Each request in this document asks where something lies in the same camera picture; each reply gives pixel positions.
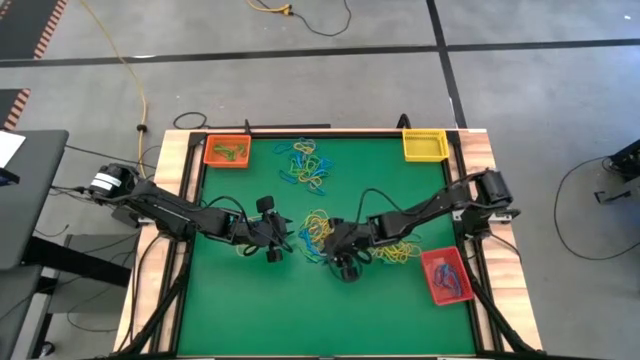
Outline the white paper sheet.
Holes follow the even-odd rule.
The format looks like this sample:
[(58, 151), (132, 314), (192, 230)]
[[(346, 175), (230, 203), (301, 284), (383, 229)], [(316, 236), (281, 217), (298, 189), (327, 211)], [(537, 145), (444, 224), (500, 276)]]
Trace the white paper sheet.
[(0, 131), (0, 168), (5, 168), (26, 140), (23, 135)]

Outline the black flat bar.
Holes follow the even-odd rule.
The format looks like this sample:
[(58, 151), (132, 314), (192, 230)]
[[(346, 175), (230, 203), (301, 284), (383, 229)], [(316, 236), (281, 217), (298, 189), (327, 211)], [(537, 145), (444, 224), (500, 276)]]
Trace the black flat bar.
[[(318, 124), (290, 124), (290, 125), (251, 125), (249, 124), (249, 130), (255, 131), (258, 129), (327, 129), (332, 128), (332, 125), (329, 123), (318, 123)], [(203, 129), (207, 130), (231, 130), (234, 131), (238, 129), (239, 131), (245, 131), (245, 125), (231, 125), (231, 126), (209, 126), (205, 125)]]

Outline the grey desk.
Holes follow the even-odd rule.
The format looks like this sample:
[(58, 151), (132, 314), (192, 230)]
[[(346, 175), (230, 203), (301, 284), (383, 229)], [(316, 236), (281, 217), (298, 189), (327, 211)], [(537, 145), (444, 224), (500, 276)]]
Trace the grey desk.
[(6, 169), (20, 180), (0, 187), (0, 270), (21, 263), (69, 138), (66, 130), (17, 131), (15, 135), (24, 141)]

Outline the black table frame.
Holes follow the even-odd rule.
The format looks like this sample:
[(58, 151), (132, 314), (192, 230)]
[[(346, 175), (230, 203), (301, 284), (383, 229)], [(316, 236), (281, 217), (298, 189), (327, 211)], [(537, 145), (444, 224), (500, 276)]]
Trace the black table frame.
[[(316, 142), (317, 144), (317, 148), (315, 150), (314, 153), (310, 154), (310, 155), (315, 155), (319, 158), (322, 158), (322, 156), (320, 156), (319, 152), (318, 152), (318, 141), (321, 139), (385, 139), (385, 138), (397, 138), (401, 140), (401, 133), (399, 130), (393, 130), (390, 133), (383, 133), (379, 130), (372, 130), (369, 132), (359, 132), (359, 131), (355, 131), (355, 130), (347, 130), (347, 131), (339, 131), (336, 129), (316, 129), (316, 130), (312, 130), (312, 129), (305, 129), (305, 130), (301, 130), (301, 129), (289, 129), (289, 130), (285, 130), (285, 129), (278, 129), (275, 131), (267, 131), (264, 129), (259, 129), (256, 131), (255, 133), (255, 138), (253, 140), (253, 143), (257, 140), (260, 139), (267, 139), (267, 140), (273, 140), (276, 142), (277, 144), (280, 143), (294, 143), (296, 142), (299, 138), (306, 138), (306, 139), (312, 139)], [(296, 151), (294, 149), (287, 151), (283, 154), (287, 155), (289, 157), (290, 160), (290, 165), (289, 168), (285, 171), (287, 173), (290, 174), (290, 169), (292, 168), (293, 165), (296, 165), (294, 162), (294, 153), (295, 152), (299, 152)], [(446, 163), (440, 163), (437, 164), (442, 168), (443, 174), (444, 174), (444, 179), (445, 179), (445, 184), (453, 179), (453, 177), (451, 176), (451, 171), (450, 171), (450, 164), (449, 162)], [(200, 174), (198, 176), (198, 181), (196, 183), (196, 200), (203, 200), (202, 198), (202, 187), (203, 187), (203, 176), (204, 176), (204, 172), (207, 168), (210, 168), (206, 165), (204, 165), (201, 161), (200, 163)], [(330, 172), (331, 168), (328, 171), (325, 171), (326, 175), (323, 177), (323, 182), (324, 180), (328, 177), (329, 172)], [(315, 195), (322, 195), (323, 194), (323, 184), (322, 184), (322, 188), (320, 191), (311, 191), (309, 190), (311, 193), (315, 194)], [(190, 269), (191, 269), (191, 260), (192, 260), (192, 255), (193, 255), (193, 249), (190, 250), (190, 256), (188, 258), (188, 261), (190, 263), (190, 267), (189, 267), (189, 276), (190, 276)], [(186, 295), (187, 295), (187, 288), (189, 285), (189, 278), (188, 278), (188, 282), (186, 284)], [(184, 298), (184, 304), (183, 304), (183, 308), (182, 308), (182, 318), (183, 318), (183, 311), (184, 311), (184, 305), (185, 305), (185, 300), (186, 300), (186, 296)], [(470, 320), (471, 320), (471, 326), (472, 326), (472, 335), (473, 335), (473, 340), (474, 340), (474, 346), (475, 349), (474, 351), (476, 351), (477, 349), (480, 348), (491, 348), (494, 344), (493, 341), (493, 335), (494, 335), (494, 331), (495, 328), (492, 324), (489, 323), (488, 318), (487, 318), (487, 314), (485, 309), (481, 306), (481, 304), (478, 301), (469, 301), (469, 302), (465, 302), (462, 303), (467, 307), (467, 310), (469, 312), (469, 316), (470, 316)], [(256, 355), (256, 356), (273, 356), (273, 357), (277, 357), (277, 358), (284, 358), (287, 356), (312, 356), (312, 357), (337, 357), (340, 355)], [(383, 355), (357, 355), (357, 356), (383, 356)]]

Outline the tangled green rubber bands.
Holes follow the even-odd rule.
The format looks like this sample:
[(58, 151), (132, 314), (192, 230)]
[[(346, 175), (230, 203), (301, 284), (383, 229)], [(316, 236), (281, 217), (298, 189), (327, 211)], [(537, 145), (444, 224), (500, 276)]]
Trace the tangled green rubber bands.
[(299, 238), (302, 241), (301, 252), (307, 261), (319, 264), (325, 263), (326, 257), (322, 254), (313, 244), (310, 235), (307, 232), (299, 234)]

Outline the blue rubber bands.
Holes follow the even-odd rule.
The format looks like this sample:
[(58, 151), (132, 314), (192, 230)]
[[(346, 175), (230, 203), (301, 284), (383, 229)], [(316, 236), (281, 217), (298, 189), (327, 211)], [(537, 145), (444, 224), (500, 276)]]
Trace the blue rubber bands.
[(450, 264), (440, 264), (436, 267), (433, 283), (436, 287), (449, 289), (454, 296), (462, 295), (458, 275)]
[(298, 237), (302, 240), (304, 249), (313, 257), (324, 257), (325, 232), (319, 226), (302, 227), (298, 231)]

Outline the yellow plastic basket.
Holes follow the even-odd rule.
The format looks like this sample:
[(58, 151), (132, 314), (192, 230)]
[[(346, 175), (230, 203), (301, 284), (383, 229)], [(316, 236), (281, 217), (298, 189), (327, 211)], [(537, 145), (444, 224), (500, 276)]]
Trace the yellow plastic basket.
[(407, 162), (441, 162), (449, 158), (449, 145), (443, 129), (403, 129), (404, 158)]

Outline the tangled blue rubber bands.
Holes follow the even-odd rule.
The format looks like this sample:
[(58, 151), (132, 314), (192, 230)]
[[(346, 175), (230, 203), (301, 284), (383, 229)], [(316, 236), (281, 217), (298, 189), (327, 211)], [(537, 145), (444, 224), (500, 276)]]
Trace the tangled blue rubber bands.
[(325, 232), (319, 226), (302, 227), (298, 231), (298, 237), (302, 240), (304, 249), (313, 257), (324, 257)]

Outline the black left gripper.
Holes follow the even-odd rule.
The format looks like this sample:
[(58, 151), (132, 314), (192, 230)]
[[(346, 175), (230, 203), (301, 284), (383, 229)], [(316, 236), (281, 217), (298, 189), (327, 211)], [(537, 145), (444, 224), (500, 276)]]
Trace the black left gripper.
[(292, 223), (292, 220), (275, 210), (275, 201), (272, 196), (258, 199), (256, 208), (260, 218), (244, 222), (248, 234), (247, 244), (265, 248), (268, 263), (280, 262), (283, 260), (282, 251), (291, 247), (288, 239), (293, 231), (286, 231), (286, 224)]

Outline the orange plastic basket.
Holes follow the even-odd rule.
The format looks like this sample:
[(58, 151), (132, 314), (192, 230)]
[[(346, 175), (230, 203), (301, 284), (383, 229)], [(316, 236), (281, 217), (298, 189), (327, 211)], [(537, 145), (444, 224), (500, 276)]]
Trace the orange plastic basket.
[[(252, 138), (249, 135), (214, 135), (207, 136), (203, 162), (213, 168), (247, 168), (249, 164)], [(237, 161), (226, 161), (214, 152), (215, 145), (234, 147), (242, 144), (247, 147), (247, 154)]]

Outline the black mat with striped edge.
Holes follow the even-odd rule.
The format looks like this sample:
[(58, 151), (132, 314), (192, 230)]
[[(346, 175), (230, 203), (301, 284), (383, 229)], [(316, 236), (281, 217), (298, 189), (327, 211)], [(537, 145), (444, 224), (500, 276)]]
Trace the black mat with striped edge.
[(0, 0), (0, 60), (42, 59), (69, 0)]
[(0, 89), (0, 130), (16, 129), (30, 94), (28, 88)]

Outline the green table mat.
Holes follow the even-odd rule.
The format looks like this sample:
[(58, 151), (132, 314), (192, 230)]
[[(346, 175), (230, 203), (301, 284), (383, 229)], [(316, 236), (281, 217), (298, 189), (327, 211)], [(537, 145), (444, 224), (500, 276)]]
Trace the green table mat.
[[(445, 184), (434, 163), (409, 163), (400, 139), (321, 139), (320, 156), (334, 162), (323, 194), (290, 184), (276, 142), (253, 143), (245, 169), (207, 168), (204, 201), (236, 199), (249, 215), (256, 201), (272, 196), (276, 209), (297, 229), (323, 209), (331, 217), (356, 219), (427, 200)], [(178, 343), (182, 355), (427, 355), (470, 354), (472, 326), (462, 304), (432, 301), (418, 259), (374, 262), (359, 280), (345, 283), (322, 264), (306, 260), (302, 241), (277, 263), (264, 253), (241, 257), (219, 242), (198, 238)]]

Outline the green rubber bands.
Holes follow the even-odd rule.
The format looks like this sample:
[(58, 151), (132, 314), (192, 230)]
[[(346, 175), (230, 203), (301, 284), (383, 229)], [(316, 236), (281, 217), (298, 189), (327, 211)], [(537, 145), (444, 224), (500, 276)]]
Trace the green rubber bands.
[(299, 238), (302, 241), (301, 252), (307, 261), (319, 264), (325, 263), (326, 257), (322, 254), (313, 244), (310, 235), (307, 232), (299, 234)]
[(215, 145), (214, 152), (223, 157), (226, 161), (233, 162), (247, 154), (247, 147), (242, 144), (235, 145), (234, 147)]

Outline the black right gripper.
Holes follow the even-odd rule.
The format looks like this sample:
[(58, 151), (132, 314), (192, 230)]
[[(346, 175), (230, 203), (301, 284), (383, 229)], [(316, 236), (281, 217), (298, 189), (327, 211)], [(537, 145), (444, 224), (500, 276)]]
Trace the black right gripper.
[(360, 278), (363, 266), (373, 260), (368, 250), (368, 228), (342, 218), (330, 218), (328, 225), (329, 234), (324, 238), (321, 253), (336, 277), (345, 283), (355, 282)]

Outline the black desk leg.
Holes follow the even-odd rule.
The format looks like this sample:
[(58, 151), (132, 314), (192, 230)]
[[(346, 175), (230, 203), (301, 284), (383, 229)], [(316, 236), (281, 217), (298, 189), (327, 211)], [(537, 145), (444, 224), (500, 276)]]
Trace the black desk leg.
[(32, 236), (22, 256), (24, 265), (41, 265), (111, 285), (125, 287), (131, 271), (122, 266)]

